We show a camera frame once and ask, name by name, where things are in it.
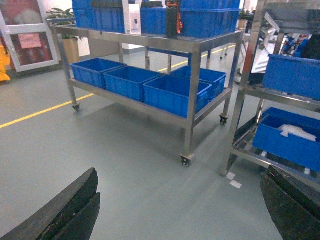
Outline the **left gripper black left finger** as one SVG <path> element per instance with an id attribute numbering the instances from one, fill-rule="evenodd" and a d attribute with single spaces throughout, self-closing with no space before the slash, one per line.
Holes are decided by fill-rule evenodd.
<path id="1" fill-rule="evenodd" d="M 88 169 L 2 240 L 89 240 L 100 213 L 98 173 Z"/>

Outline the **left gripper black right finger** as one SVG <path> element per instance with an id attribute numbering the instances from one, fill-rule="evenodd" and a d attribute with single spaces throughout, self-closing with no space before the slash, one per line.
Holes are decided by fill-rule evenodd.
<path id="1" fill-rule="evenodd" d="M 320 238 L 320 192 L 271 165 L 261 175 L 265 205 L 284 240 Z"/>

